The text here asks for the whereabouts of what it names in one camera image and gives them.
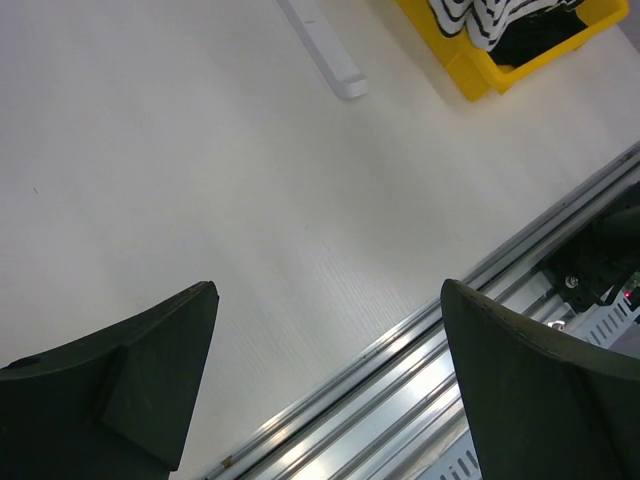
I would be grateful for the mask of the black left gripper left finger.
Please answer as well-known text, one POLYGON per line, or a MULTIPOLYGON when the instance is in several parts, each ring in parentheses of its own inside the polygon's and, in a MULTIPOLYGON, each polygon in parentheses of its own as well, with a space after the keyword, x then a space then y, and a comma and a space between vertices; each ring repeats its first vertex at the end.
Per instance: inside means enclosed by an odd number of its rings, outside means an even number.
POLYGON ((219 295, 201 281, 1 370, 4 479, 167 479, 178 470, 219 295))

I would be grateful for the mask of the white black-striped tank top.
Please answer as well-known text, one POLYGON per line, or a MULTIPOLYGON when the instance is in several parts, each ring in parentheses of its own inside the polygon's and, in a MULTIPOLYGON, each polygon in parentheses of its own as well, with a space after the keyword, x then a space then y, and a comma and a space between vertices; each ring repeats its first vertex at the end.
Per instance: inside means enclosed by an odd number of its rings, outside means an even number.
POLYGON ((472 44, 490 52, 507 27, 523 17, 560 8, 573 11, 582 1, 557 0, 433 0, 428 1, 438 28, 446 38, 465 30, 472 44))

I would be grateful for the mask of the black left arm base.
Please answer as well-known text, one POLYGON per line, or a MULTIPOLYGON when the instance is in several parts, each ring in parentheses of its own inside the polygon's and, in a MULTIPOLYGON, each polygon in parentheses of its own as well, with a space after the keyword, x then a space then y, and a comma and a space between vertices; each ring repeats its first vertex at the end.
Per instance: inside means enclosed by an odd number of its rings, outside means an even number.
POLYGON ((628 187, 539 268, 575 312, 612 305, 639 272, 639 185, 628 187))

